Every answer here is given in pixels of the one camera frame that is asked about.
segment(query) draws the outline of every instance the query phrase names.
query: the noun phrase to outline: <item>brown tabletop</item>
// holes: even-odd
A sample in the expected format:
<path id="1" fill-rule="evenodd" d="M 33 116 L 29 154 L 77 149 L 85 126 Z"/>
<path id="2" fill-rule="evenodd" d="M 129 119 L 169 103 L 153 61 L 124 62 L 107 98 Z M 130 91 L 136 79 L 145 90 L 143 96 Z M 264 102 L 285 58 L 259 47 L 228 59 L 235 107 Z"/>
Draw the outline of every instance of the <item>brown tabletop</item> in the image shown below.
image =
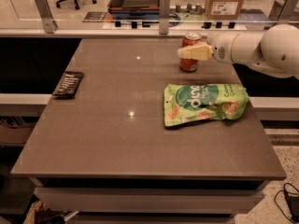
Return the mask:
<path id="1" fill-rule="evenodd" d="M 179 69 L 178 38 L 83 39 L 67 70 L 73 100 L 51 98 L 12 174 L 28 177 L 283 179 L 251 104 L 237 120 L 164 127 L 168 84 L 240 83 L 230 64 Z"/>

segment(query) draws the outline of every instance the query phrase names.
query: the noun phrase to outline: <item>black cable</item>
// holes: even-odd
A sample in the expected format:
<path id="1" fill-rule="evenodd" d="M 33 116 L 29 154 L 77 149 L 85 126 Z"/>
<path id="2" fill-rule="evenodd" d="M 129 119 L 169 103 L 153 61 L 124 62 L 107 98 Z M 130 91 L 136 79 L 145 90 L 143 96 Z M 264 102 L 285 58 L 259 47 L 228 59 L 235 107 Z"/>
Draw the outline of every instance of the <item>black cable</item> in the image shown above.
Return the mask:
<path id="1" fill-rule="evenodd" d="M 292 193 L 292 192 L 288 192 L 287 190 L 286 190 L 286 186 L 287 185 L 290 185 L 292 188 L 294 188 L 298 193 Z M 278 195 L 280 194 L 280 192 L 283 192 L 283 193 L 289 193 L 289 194 L 292 194 L 292 195 L 299 195 L 299 189 L 297 189 L 294 185 L 292 185 L 291 183 L 285 183 L 284 184 L 284 186 L 283 186 L 283 190 L 280 190 L 276 195 L 275 195 L 275 197 L 274 197 L 274 202 L 275 202 L 275 204 L 277 205 L 277 207 L 279 208 L 279 210 L 280 210 L 280 212 L 282 213 L 282 215 L 286 218 L 286 219 L 288 219 L 291 223 L 293 223 L 293 224 L 297 224 L 298 222 L 294 222 L 292 219 L 290 219 L 290 218 L 288 218 L 286 215 L 285 215 L 285 213 L 283 212 L 283 210 L 282 210 L 282 208 L 279 206 L 279 204 L 278 204 L 278 201 L 277 201 L 277 197 L 278 197 Z"/>

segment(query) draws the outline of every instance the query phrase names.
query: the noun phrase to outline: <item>can lid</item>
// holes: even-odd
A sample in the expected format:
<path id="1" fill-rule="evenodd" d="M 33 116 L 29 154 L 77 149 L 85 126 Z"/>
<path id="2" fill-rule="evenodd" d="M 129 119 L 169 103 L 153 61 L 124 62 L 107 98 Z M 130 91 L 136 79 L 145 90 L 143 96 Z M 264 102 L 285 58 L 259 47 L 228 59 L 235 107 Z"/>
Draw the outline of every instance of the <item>can lid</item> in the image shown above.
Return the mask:
<path id="1" fill-rule="evenodd" d="M 199 40 L 201 37 L 201 35 L 199 33 L 196 32 L 188 32 L 185 37 L 191 41 L 195 41 L 195 40 Z"/>

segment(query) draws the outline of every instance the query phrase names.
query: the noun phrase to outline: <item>box label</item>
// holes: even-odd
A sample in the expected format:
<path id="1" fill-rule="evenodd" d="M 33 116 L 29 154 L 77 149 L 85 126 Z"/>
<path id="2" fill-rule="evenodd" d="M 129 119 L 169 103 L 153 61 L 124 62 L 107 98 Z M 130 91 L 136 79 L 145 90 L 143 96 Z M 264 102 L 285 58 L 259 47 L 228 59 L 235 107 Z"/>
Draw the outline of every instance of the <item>box label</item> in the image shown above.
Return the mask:
<path id="1" fill-rule="evenodd" d="M 212 15 L 235 15 L 238 2 L 213 2 Z"/>

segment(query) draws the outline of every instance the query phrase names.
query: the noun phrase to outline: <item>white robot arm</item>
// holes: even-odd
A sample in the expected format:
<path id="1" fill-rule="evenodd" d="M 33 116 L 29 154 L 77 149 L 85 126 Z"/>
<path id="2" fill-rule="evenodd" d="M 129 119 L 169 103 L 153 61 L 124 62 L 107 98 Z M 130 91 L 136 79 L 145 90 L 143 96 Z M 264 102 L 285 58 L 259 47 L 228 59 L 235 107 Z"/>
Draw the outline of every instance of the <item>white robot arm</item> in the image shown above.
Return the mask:
<path id="1" fill-rule="evenodd" d="M 210 34 L 201 42 L 178 50 L 179 58 L 240 63 L 271 77 L 299 79 L 299 30 L 287 24 L 266 32 Z"/>

